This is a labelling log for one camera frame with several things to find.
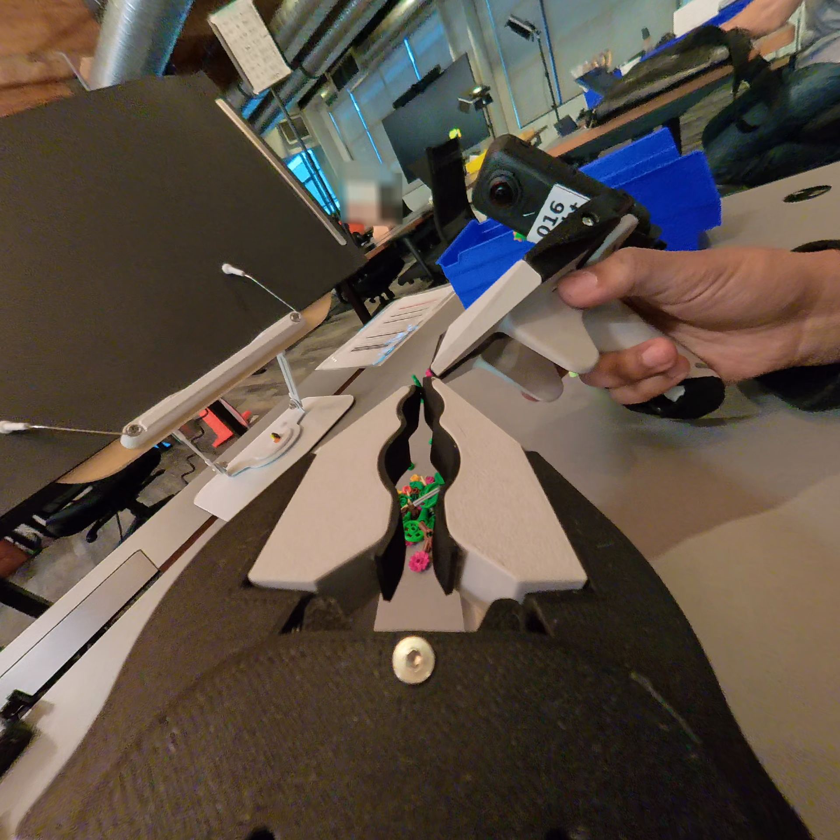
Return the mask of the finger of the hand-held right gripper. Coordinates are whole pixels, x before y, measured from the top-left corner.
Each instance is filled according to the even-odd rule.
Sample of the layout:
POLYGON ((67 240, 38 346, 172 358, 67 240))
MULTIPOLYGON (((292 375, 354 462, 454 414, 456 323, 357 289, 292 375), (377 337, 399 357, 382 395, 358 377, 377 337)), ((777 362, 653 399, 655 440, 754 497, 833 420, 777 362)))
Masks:
POLYGON ((452 371, 542 283, 538 271, 525 260, 515 263, 447 327, 429 365, 430 371, 439 378, 452 371))

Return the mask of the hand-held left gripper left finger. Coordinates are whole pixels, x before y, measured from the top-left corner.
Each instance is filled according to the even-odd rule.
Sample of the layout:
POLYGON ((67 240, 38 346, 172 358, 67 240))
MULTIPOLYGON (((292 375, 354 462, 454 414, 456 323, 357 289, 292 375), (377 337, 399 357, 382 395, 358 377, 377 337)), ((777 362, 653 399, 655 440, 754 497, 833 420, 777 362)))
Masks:
POLYGON ((254 566, 253 585, 332 597, 345 612, 393 598, 405 540, 396 482, 410 469, 421 391, 403 386, 318 449, 254 566))

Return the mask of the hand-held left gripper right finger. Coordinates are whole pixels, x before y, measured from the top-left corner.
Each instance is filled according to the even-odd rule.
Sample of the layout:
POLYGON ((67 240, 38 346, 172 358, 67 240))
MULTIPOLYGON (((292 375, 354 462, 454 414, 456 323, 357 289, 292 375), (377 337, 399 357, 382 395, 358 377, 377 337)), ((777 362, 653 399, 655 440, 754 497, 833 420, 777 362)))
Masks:
POLYGON ((580 590, 586 572, 519 442, 437 378, 423 381, 438 492, 434 572, 467 632, 499 600, 580 590))

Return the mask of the pile of toy brick pieces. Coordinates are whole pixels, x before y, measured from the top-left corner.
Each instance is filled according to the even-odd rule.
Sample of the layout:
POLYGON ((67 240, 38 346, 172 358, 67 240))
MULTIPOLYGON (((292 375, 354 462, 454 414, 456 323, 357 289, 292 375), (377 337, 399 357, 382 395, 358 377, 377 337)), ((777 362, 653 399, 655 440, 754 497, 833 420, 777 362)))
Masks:
POLYGON ((444 486, 444 478, 435 471, 427 476, 413 474, 397 488, 408 568, 412 572, 420 574, 432 566, 438 498, 444 486))

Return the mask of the person's right hand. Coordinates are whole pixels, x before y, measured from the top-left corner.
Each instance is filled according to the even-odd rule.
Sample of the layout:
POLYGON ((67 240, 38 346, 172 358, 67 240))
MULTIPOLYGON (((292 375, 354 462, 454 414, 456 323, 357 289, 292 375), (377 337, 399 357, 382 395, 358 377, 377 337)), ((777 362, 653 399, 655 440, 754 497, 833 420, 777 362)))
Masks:
POLYGON ((703 252, 623 248, 560 280, 560 298, 579 310, 624 301, 663 338, 603 353, 583 375, 625 406, 683 382, 692 352, 725 382, 803 364, 815 302, 812 280, 784 277, 784 264, 809 255, 761 248, 703 252))

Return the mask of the black office chair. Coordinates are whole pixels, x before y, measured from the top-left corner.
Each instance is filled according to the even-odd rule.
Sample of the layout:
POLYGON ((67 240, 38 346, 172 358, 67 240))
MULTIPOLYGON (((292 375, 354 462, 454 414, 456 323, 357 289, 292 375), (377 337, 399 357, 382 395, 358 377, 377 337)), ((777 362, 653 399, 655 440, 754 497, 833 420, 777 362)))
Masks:
POLYGON ((469 202, 459 137, 426 149, 428 185, 432 193, 434 223, 448 247, 476 217, 469 202))

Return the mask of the laminated paper sheet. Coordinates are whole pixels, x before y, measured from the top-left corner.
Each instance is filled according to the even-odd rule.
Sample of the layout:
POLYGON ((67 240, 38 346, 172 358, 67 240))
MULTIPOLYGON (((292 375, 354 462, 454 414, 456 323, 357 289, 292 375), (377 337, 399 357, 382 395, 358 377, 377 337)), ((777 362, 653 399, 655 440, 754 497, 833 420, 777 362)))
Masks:
POLYGON ((454 295, 452 287, 446 285, 395 299, 316 370, 363 369, 382 364, 454 295))

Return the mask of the black monitor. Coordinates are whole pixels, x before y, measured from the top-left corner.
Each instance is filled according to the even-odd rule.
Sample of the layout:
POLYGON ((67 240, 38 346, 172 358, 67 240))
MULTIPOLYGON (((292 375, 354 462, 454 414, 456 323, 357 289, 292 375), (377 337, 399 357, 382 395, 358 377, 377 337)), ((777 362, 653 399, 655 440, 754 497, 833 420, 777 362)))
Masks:
POLYGON ((460 131, 465 151, 490 137, 482 112, 459 108, 459 97, 475 84, 469 58, 462 55, 423 92, 383 119, 385 135, 407 182, 417 179, 410 166, 425 157, 427 147, 449 140, 452 130, 460 131))

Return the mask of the wooden desk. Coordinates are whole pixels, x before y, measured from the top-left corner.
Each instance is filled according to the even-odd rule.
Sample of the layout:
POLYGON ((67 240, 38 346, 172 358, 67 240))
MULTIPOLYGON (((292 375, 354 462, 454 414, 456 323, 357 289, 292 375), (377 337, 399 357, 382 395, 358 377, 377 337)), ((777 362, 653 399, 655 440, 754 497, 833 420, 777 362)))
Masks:
POLYGON ((719 66, 685 80, 634 108, 590 128, 578 129, 546 149, 553 157, 588 161, 618 144, 637 140, 659 128, 666 128, 678 152, 683 151, 680 119, 684 113, 719 88, 732 76, 730 65, 719 66))

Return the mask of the blue plastic bin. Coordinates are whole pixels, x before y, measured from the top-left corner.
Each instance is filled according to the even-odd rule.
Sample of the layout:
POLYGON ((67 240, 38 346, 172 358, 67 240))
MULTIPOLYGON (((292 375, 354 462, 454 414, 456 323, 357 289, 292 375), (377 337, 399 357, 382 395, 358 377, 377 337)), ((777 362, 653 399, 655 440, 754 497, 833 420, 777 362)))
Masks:
MULTIPOLYGON (((705 155, 679 154, 668 129, 658 129, 581 170, 645 206, 667 250, 697 250, 700 237, 721 223, 721 198, 705 155)), ((501 222, 473 221, 437 265, 467 308, 533 245, 501 222)))

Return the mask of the white metal stand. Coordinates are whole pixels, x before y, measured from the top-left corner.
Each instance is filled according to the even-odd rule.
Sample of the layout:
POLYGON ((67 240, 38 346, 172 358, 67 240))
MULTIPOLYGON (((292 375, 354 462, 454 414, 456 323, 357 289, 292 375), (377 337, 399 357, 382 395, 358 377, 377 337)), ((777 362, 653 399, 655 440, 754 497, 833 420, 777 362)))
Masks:
POLYGON ((201 258, 2 269, 2 419, 152 444, 290 338, 357 258, 201 258))

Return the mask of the black bag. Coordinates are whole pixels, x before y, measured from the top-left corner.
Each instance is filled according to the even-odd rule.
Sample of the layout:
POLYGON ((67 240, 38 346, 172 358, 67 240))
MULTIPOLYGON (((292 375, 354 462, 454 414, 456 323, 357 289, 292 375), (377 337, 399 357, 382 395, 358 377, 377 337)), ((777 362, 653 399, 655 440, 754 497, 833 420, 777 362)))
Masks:
POLYGON ((724 65, 733 68, 733 93, 738 92, 741 83, 747 82, 770 102, 780 81, 761 55, 753 55, 752 47, 751 38, 744 29, 724 30, 715 25, 698 27, 655 56, 639 62, 620 78, 586 113, 585 125, 603 124, 685 81, 724 65))

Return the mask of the black display board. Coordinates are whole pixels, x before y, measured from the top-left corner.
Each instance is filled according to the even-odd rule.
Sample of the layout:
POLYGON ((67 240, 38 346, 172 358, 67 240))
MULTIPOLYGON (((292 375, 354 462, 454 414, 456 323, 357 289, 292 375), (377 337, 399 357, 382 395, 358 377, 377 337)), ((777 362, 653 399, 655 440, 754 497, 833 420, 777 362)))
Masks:
MULTIPOLYGON (((310 254, 357 258, 353 273, 365 264, 202 75, 146 78, 2 119, 1 269, 310 254)), ((288 308, 291 337, 271 356, 318 322, 306 318, 311 306, 288 308)), ((45 426, 2 435, 2 515, 112 443, 127 452, 159 441, 145 437, 138 423, 119 434, 45 426)))

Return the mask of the red metal frame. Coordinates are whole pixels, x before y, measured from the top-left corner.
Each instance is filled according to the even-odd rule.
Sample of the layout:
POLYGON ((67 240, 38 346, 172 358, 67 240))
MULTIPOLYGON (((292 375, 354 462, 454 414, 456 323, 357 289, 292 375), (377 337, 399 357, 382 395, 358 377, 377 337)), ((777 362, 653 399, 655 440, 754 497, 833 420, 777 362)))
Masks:
POLYGON ((251 417, 252 413, 249 410, 241 413, 225 400, 214 402, 197 415, 197 418, 215 434, 214 448, 219 448, 231 439, 245 434, 249 429, 251 417))

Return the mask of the silver ventilation duct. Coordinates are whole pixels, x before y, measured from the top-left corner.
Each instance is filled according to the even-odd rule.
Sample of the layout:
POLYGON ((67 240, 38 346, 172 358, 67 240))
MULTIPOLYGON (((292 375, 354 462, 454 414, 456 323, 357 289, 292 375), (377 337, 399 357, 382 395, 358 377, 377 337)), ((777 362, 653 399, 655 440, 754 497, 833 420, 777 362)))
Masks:
POLYGON ((192 6, 193 1, 106 2, 89 89, 162 76, 192 6))

